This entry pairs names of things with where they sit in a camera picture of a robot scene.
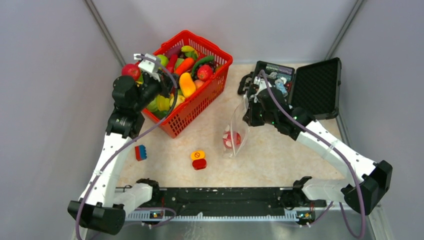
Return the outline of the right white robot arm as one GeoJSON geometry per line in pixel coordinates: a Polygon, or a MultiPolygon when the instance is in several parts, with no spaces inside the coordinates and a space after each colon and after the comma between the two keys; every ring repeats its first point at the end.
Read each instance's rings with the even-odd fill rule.
{"type": "Polygon", "coordinates": [[[326,130],[309,111],[286,104],[276,88],[271,88],[271,92],[276,94],[281,107],[267,89],[244,93],[243,120],[250,127],[272,125],[279,133],[315,151],[344,177],[333,180],[303,177],[300,188],[293,192],[294,202],[299,206],[307,206],[312,200],[341,202],[368,216],[390,189],[393,166],[385,160],[376,162],[359,154],[326,130]]]}

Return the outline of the clear zip top bag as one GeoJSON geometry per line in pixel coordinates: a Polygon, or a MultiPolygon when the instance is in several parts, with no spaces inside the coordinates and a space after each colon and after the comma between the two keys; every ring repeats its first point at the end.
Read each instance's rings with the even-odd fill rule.
{"type": "Polygon", "coordinates": [[[226,158],[235,158],[243,149],[249,136],[250,127],[243,120],[247,113],[249,101],[243,96],[231,115],[228,125],[222,134],[223,155],[226,158]]]}

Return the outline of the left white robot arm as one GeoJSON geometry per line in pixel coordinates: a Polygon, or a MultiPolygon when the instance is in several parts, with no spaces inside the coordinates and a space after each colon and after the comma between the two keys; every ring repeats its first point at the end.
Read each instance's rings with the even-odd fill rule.
{"type": "Polygon", "coordinates": [[[116,193],[118,180],[135,142],[157,128],[164,120],[141,133],[148,104],[159,95],[177,89],[177,78],[152,54],[134,54],[143,83],[128,75],[117,77],[112,84],[114,108],[108,118],[102,150],[92,176],[80,197],[69,202],[67,211],[75,220],[75,238],[84,240],[88,230],[116,235],[126,217],[140,205],[154,207],[160,193],[148,183],[136,183],[123,193],[116,193]]]}

